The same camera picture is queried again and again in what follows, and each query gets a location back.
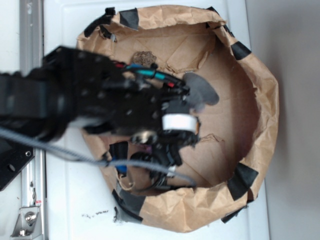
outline gray cable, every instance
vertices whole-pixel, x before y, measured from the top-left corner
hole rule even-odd
[[[37,149],[42,149],[45,150],[47,152],[56,154],[60,153],[60,154],[64,154],[64,155],[68,155],[72,158],[74,158],[75,160],[72,160],[72,162],[85,162],[85,163],[90,163],[93,165],[98,165],[101,167],[109,167],[109,166],[114,166],[114,167],[118,167],[118,166],[134,166],[134,167],[140,167],[140,168],[145,168],[145,169],[149,169],[151,171],[157,171],[157,172],[161,172],[164,174],[172,174],[175,177],[178,177],[180,179],[183,179],[185,181],[190,182],[191,187],[195,187],[196,186],[196,182],[189,176],[186,176],[184,174],[175,172],[175,171],[171,171],[169,169],[167,169],[166,167],[157,164],[157,163],[152,163],[152,162],[145,162],[145,161],[141,161],[141,160],[116,160],[116,161],[107,161],[106,159],[102,159],[102,160],[95,160],[93,158],[78,154],[77,152],[59,147],[59,146],[55,146],[46,142],[42,142],[39,140],[36,140],[32,137],[29,136],[25,136],[23,134],[17,133],[15,131],[9,130],[5,127],[0,126],[0,137],[10,140],[12,142],[16,142],[22,145],[26,145],[32,148],[37,148]]]

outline cable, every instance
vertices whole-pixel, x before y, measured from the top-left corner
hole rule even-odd
[[[156,163],[152,163],[152,162],[145,162],[145,161],[141,161],[141,160],[116,160],[116,161],[107,161],[106,158],[100,159],[100,160],[95,160],[93,158],[84,156],[82,154],[79,154],[77,152],[59,147],[59,146],[55,146],[46,142],[42,142],[40,140],[34,139],[32,137],[29,136],[25,136],[23,134],[17,133],[15,131],[9,130],[5,127],[0,126],[0,137],[10,140],[12,142],[16,142],[22,145],[26,145],[32,148],[37,148],[37,149],[42,149],[45,150],[47,152],[53,153],[53,154],[63,154],[63,155],[68,155],[70,157],[73,157],[75,160],[71,160],[72,162],[85,162],[85,163],[89,163],[89,164],[93,164],[93,165],[98,165],[101,167],[109,167],[109,166],[114,166],[114,167],[118,167],[118,166],[134,166],[134,167],[140,167],[140,168],[145,168],[145,169],[149,169],[151,171],[156,171],[156,172],[160,172],[160,173],[164,173],[164,174],[172,174],[175,177],[178,177],[180,179],[186,180],[188,182],[190,182],[191,187],[195,187],[196,186],[196,182],[189,176],[186,176],[184,174],[178,173],[178,172],[174,172],[171,171],[169,169],[167,169],[166,167],[160,165],[160,164],[156,164]]]
[[[156,71],[152,68],[147,68],[147,67],[131,67],[130,65],[127,66],[126,68],[124,68],[122,70],[122,72],[132,72],[132,73],[139,73],[139,74],[142,74],[142,75],[145,75],[145,76],[148,76],[148,77],[155,77],[156,79],[158,80],[166,80],[166,81],[170,81],[170,82],[173,82],[175,84],[178,84],[178,85],[185,85],[186,83],[175,77],[175,76],[172,76],[170,74],[167,74],[165,72],[161,72],[161,71]]]

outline gray wall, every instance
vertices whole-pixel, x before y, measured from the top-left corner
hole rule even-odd
[[[246,0],[253,53],[280,87],[266,177],[272,240],[320,239],[320,1]]]

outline bolt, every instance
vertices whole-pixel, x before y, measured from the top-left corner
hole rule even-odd
[[[26,229],[20,230],[20,236],[26,236],[26,235],[27,235],[27,230]]]

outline white table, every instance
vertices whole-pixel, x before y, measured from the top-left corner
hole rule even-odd
[[[44,1],[44,54],[59,45],[75,47],[77,36],[107,7],[116,11],[172,4],[169,0],[46,0]],[[176,0],[175,5],[213,6],[228,20],[233,34],[250,48],[245,0]],[[77,129],[69,129],[57,143],[89,155]],[[175,233],[130,222],[114,222],[116,205],[100,170],[83,163],[46,156],[48,235],[51,240],[268,240],[265,185],[259,198],[227,224],[220,220],[191,233]]]

